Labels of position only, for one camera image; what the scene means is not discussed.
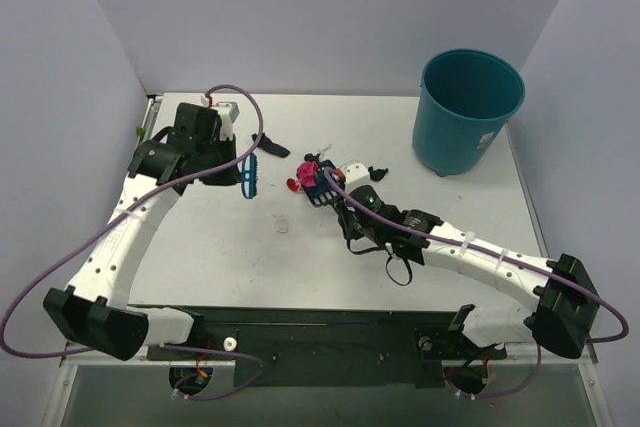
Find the blue brush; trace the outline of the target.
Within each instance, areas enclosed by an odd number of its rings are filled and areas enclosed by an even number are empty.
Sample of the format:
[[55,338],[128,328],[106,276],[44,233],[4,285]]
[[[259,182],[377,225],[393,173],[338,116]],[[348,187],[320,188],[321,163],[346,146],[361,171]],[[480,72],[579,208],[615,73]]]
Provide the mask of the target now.
[[252,200],[257,195],[258,186],[258,159],[251,153],[241,162],[241,192],[246,200]]

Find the black slotted scoop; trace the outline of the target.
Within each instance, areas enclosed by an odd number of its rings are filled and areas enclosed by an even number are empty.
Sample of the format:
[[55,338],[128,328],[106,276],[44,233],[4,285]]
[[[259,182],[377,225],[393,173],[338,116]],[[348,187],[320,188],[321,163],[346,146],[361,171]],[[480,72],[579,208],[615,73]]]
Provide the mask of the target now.
[[307,199],[315,208],[328,206],[332,204],[338,197],[338,194],[331,187],[331,184],[327,181],[324,175],[324,171],[326,169],[331,170],[331,178],[339,187],[345,187],[344,173],[339,168],[337,168],[332,161],[321,161],[318,164],[318,168],[316,170],[314,185],[303,188],[303,192],[305,193]]

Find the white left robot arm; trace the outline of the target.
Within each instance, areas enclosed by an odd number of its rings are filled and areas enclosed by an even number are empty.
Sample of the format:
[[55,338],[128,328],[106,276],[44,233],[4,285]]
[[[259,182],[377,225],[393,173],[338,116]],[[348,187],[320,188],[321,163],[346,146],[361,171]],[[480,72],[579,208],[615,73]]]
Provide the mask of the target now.
[[135,150],[112,215],[121,222],[103,235],[64,289],[52,288],[43,307],[70,342],[129,360],[143,346],[170,344],[181,357],[200,355],[206,335],[197,315],[170,306],[132,307],[134,278],[161,222],[189,185],[206,171],[205,185],[233,186],[234,102],[204,107],[181,103],[172,125]]

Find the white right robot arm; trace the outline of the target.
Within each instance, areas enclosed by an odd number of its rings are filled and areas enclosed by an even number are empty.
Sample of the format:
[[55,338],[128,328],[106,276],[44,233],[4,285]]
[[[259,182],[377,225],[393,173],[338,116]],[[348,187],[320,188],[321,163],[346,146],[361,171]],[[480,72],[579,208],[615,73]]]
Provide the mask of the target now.
[[448,270],[515,300],[509,308],[460,308],[446,333],[453,353],[468,356],[492,344],[537,343],[559,357],[581,356],[598,305],[578,258],[563,254],[553,260],[501,248],[435,215],[401,211],[369,185],[351,196],[335,206],[347,241],[366,238],[391,260]]

